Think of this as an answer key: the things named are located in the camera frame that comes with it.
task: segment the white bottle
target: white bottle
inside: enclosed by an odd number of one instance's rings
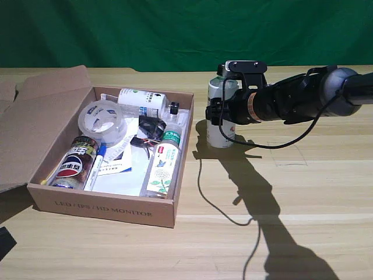
[[[217,76],[209,82],[209,96],[207,98],[207,105],[210,105],[210,100],[212,98],[222,98],[223,97],[223,81],[222,76]],[[233,94],[238,90],[239,85],[236,80],[227,80],[226,88],[224,94],[226,96],[225,100],[231,98]],[[221,126],[224,134],[231,139],[235,137],[235,124],[230,121],[223,120],[223,125]],[[220,133],[218,125],[212,125],[211,121],[207,120],[207,142],[214,148],[228,148],[233,142],[226,139]]]
[[[154,147],[140,196],[172,197],[180,159],[179,144],[182,129],[174,123],[167,124],[162,141]]]
[[[170,106],[166,95],[137,89],[121,89],[118,104],[125,113],[161,118]]]

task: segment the box lid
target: box lid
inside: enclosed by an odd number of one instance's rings
[[[16,97],[16,83],[5,81],[0,83],[0,116],[13,103]]]
[[[0,118],[0,193],[33,178],[91,89],[85,66],[26,79]]]

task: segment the pepsi can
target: pepsi can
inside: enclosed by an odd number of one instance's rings
[[[51,185],[83,190],[97,150],[98,143],[94,139],[87,136],[76,137]]]

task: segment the green backdrop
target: green backdrop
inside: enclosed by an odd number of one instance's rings
[[[373,64],[373,0],[0,0],[0,67]]]

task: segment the white spray can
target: white spray can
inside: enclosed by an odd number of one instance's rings
[[[166,95],[137,89],[121,89],[118,104],[125,113],[162,118],[170,106]]]
[[[210,105],[210,100],[212,98],[223,98],[223,81],[224,77],[221,75],[222,65],[219,65],[217,74],[218,76],[209,82],[209,96],[207,98],[207,106]],[[231,98],[233,94],[238,90],[239,85],[236,80],[227,80],[226,88],[224,91],[225,100]],[[230,121],[223,120],[223,125],[221,126],[224,134],[231,139],[235,137],[235,124]],[[207,120],[207,142],[214,148],[228,148],[233,142],[226,139],[220,133],[218,125],[212,125],[211,121]]]

